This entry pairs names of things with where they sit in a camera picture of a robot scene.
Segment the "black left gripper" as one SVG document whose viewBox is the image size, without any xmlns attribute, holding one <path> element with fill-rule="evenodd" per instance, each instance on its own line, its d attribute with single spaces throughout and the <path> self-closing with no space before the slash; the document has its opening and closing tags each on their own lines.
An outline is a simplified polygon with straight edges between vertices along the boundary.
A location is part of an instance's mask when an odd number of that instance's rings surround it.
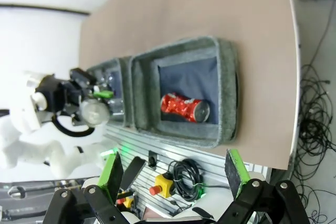
<svg viewBox="0 0 336 224">
<path fill-rule="evenodd" d="M 52 120 L 56 120 L 59 116 L 77 118 L 84 87 L 85 76 L 83 74 L 71 74 L 69 80 L 58 79 L 53 74 L 46 75 L 35 89 L 35 92 L 42 94 L 46 100 L 46 106 L 38 109 L 47 112 Z M 109 90 L 90 90 L 86 97 L 111 99 L 114 93 Z"/>
</svg>

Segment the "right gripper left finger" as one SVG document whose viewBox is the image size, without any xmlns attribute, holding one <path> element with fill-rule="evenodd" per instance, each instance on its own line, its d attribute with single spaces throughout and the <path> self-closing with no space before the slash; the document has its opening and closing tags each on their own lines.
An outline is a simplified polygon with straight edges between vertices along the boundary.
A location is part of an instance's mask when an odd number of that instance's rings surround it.
<svg viewBox="0 0 336 224">
<path fill-rule="evenodd" d="M 80 191 L 57 190 L 48 207 L 49 223 L 84 223 L 95 217 L 100 223 L 124 223 L 124 216 L 115 206 L 123 176 L 118 152 L 111 154 L 97 184 Z"/>
</svg>

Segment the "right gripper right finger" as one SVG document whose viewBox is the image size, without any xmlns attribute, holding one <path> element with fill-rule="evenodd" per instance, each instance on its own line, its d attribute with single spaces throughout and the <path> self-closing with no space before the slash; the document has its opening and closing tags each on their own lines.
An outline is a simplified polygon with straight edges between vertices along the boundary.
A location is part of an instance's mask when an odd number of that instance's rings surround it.
<svg viewBox="0 0 336 224">
<path fill-rule="evenodd" d="M 270 223 L 310 222 L 294 184 L 251 178 L 238 150 L 227 150 L 225 173 L 234 200 L 218 223 L 248 223 L 254 213 L 263 213 Z"/>
</svg>

